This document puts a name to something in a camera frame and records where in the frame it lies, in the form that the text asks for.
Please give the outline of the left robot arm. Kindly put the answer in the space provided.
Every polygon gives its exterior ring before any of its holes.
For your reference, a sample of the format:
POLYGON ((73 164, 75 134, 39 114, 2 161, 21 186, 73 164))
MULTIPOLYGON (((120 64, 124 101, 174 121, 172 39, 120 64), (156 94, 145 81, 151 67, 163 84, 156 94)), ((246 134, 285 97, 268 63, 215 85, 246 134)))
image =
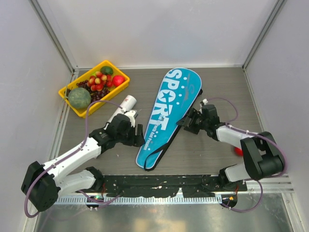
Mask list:
POLYGON ((117 143, 141 147, 145 140, 142 125, 136 124, 136 110, 115 115, 103 128, 93 130, 81 144, 56 159, 28 166, 21 190, 26 195, 24 209, 31 202, 38 212, 50 208, 59 197, 78 190, 99 192, 103 188, 103 176, 94 167, 72 174, 77 167, 97 158, 117 143))

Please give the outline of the blue racket bag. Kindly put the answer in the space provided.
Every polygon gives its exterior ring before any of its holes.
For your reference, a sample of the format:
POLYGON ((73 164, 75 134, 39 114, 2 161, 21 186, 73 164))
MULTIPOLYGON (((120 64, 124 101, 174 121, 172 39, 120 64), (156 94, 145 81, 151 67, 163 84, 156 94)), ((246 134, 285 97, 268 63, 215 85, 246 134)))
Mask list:
POLYGON ((145 131, 145 144, 140 147, 136 164, 145 171, 153 170, 180 126, 177 124, 202 92, 200 76, 187 68, 174 68, 164 76, 145 131))

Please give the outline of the white shuttlecock tube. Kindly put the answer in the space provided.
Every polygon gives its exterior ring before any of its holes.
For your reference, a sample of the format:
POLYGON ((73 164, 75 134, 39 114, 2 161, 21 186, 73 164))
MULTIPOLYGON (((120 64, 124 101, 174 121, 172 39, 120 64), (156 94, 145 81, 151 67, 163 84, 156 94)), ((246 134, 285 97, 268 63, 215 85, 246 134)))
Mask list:
POLYGON ((104 129, 108 127, 108 124, 111 123, 111 121, 116 115, 121 114, 121 111, 120 111, 121 109, 126 108, 126 111, 133 110, 133 107, 135 106, 136 102, 137 100, 133 96, 127 95, 125 99, 122 101, 122 103, 120 104, 120 107, 118 107, 115 110, 115 112, 112 114, 110 119, 107 121, 104 129))

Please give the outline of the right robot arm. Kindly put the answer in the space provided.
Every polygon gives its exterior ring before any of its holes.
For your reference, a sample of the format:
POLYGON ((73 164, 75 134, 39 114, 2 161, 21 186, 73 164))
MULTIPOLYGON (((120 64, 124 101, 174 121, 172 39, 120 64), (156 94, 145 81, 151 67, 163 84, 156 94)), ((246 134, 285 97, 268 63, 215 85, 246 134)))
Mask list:
POLYGON ((277 177, 285 171, 283 152, 270 132, 253 133, 221 122, 213 104, 203 105, 200 110, 190 109, 177 124, 193 134, 204 130, 210 138, 242 151, 243 163, 219 171, 218 184, 223 190, 232 189, 238 181, 277 177))

